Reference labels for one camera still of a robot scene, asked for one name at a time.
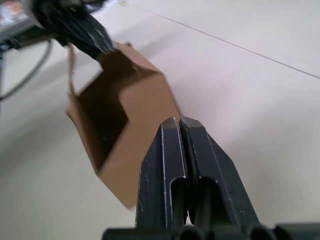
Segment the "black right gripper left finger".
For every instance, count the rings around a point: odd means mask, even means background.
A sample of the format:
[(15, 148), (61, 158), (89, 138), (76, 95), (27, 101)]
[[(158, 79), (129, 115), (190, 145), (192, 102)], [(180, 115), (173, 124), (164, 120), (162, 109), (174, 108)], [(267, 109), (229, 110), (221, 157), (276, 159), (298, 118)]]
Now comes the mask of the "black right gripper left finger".
[(175, 118), (159, 125), (141, 164), (135, 226), (176, 229), (186, 224), (187, 167)]

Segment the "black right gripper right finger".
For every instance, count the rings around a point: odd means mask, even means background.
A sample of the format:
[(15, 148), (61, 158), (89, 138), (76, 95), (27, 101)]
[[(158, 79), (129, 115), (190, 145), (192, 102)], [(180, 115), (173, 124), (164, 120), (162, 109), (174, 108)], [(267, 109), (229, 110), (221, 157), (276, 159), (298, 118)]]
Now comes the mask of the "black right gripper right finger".
[(255, 225), (259, 219), (233, 161), (189, 117), (179, 127), (189, 174), (189, 214), (194, 225)]

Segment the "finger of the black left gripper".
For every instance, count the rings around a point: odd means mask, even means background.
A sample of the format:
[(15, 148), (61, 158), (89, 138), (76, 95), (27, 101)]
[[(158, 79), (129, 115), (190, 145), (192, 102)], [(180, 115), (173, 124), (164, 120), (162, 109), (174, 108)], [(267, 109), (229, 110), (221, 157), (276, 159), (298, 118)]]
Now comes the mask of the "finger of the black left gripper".
[(93, 59), (103, 53), (103, 41), (95, 29), (86, 30), (72, 24), (63, 24), (62, 26), (67, 42), (75, 45), (80, 51)]
[(85, 13), (80, 21), (81, 41), (87, 54), (109, 53), (114, 45), (105, 27), (91, 14)]

